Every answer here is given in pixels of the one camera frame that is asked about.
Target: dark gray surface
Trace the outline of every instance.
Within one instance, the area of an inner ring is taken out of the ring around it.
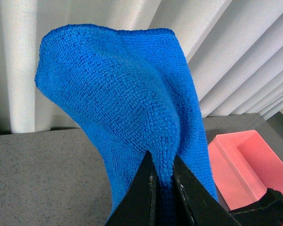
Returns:
[[[255,129],[283,161],[283,140],[258,114],[204,125],[208,142]],[[102,158],[81,129],[0,136],[0,226],[102,226],[110,192]]]

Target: pink plastic container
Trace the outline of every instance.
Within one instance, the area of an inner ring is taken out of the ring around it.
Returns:
[[[283,162],[255,130],[217,135],[208,150],[215,184],[231,210],[258,201],[267,188],[283,194]]]

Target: white curtain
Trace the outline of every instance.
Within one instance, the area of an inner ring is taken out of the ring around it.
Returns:
[[[0,131],[78,126],[33,79],[42,37],[85,23],[172,29],[203,117],[283,108],[283,0],[0,0]]]

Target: speckled gray surface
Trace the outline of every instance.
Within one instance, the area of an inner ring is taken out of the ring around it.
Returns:
[[[0,226],[102,226],[101,156],[81,129],[0,136]]]

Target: microfiber cloth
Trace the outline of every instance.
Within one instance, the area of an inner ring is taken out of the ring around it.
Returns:
[[[35,83],[100,152],[111,185],[111,213],[147,150],[160,184],[158,225],[175,224],[175,155],[217,199],[197,94],[173,31],[60,27],[42,39]]]

